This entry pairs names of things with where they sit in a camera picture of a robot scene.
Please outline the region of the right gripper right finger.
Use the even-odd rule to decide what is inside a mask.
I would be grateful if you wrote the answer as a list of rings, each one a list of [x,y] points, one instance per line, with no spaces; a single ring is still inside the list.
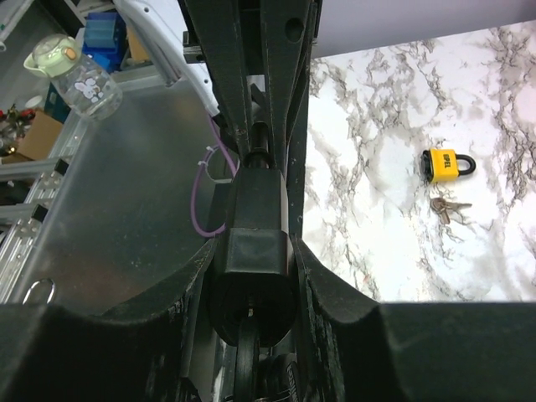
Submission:
[[[294,239],[308,401],[532,401],[532,302],[365,296]]]

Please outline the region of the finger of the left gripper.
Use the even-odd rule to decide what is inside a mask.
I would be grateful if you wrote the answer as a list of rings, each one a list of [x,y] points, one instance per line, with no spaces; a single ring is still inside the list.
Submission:
[[[241,159],[250,152],[251,100],[236,1],[187,1],[193,29]]]
[[[286,180],[289,229],[303,226],[307,107],[321,1],[262,1],[260,39],[270,153]]]

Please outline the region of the black padlock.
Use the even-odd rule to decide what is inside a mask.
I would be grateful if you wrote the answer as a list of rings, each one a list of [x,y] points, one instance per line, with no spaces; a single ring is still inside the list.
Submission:
[[[286,182],[268,152],[268,127],[253,126],[253,148],[231,183],[224,233],[214,254],[209,317],[229,345],[254,318],[260,344],[272,347],[290,331],[297,301],[291,278]]]

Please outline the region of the yellow padlock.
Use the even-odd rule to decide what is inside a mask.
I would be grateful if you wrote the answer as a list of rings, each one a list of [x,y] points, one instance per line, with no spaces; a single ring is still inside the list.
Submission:
[[[427,183],[445,183],[468,176],[477,168],[475,160],[452,149],[431,148],[420,156],[420,171]]]

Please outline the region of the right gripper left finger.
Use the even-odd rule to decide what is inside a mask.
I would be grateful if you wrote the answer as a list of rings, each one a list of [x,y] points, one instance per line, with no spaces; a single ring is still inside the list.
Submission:
[[[193,304],[217,242],[101,316],[1,306],[3,401],[198,401],[182,374]]]

